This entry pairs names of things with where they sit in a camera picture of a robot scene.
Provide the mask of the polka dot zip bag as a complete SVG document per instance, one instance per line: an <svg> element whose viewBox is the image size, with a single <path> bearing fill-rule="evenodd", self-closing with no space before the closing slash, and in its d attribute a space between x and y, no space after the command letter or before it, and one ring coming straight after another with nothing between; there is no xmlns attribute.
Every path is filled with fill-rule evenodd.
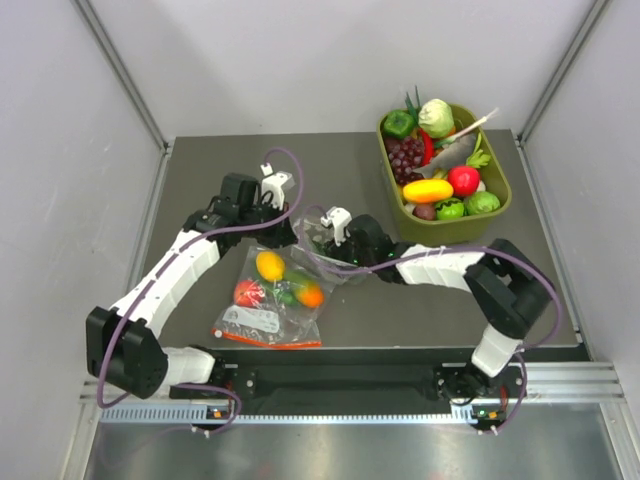
<svg viewBox="0 0 640 480"><path fill-rule="evenodd" d="M317 215L299 217L293 223L293 231L297 235L298 242L290 247L290 257L298 265L336 286L358 285L365 280L365 274L345 275L334 272L334 269L351 271L356 267L341 262L329 254L334 235L331 230L321 224Z"/></svg>

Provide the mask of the fake yellow orange mango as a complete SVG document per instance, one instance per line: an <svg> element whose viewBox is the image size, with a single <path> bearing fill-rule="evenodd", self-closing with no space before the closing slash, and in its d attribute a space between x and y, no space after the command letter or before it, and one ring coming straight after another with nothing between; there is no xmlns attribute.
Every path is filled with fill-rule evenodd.
<svg viewBox="0 0 640 480"><path fill-rule="evenodd" d="M423 179L408 183L402 188L408 203L426 204L446 200L453 196L453 186L444 179Z"/></svg>

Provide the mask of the fake purple grapes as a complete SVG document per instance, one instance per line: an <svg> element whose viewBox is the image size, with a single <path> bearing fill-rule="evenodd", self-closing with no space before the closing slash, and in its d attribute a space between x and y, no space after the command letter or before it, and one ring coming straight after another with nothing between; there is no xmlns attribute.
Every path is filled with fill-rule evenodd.
<svg viewBox="0 0 640 480"><path fill-rule="evenodd" d="M425 147L421 140L408 136L402 140L384 136L384 147L395 182L404 186L423 179L417 171L423 164Z"/></svg>

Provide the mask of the fake grey fish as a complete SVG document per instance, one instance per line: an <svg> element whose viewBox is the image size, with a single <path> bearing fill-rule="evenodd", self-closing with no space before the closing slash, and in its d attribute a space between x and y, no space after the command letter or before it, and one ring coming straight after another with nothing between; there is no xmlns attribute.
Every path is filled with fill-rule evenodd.
<svg viewBox="0 0 640 480"><path fill-rule="evenodd" d="M415 168L413 173L420 174L425 179L429 179L434 177L437 170L447 171L465 164L466 159L473 152L476 138L475 135L461 137L431 159L428 165Z"/></svg>

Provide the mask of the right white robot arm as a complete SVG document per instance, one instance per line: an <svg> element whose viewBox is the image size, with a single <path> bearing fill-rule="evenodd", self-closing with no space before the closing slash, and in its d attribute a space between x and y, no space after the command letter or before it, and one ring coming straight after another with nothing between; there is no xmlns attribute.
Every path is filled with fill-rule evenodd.
<svg viewBox="0 0 640 480"><path fill-rule="evenodd" d="M337 275L373 274L398 285L432 285L469 293L487 326L469 362L441 384L451 399L470 401L492 394L503 370L548 305L558 305L553 283L513 243L427 247L396 242L369 215L352 217L334 207L320 218L333 234L323 246L322 269Z"/></svg>

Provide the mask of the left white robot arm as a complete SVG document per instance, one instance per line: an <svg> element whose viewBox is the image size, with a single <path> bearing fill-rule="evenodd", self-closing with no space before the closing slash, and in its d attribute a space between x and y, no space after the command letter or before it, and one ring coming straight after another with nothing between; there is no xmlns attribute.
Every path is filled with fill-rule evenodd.
<svg viewBox="0 0 640 480"><path fill-rule="evenodd" d="M210 268L242 239L280 248L296 237L285 193L287 172L263 178L232 173L209 205L192 213L147 275L109 308L94 308L86 328L86 363L101 387L111 385L140 399L163 387L193 384L205 396L226 387L227 374L202 347L162 347L159 337L172 312Z"/></svg>

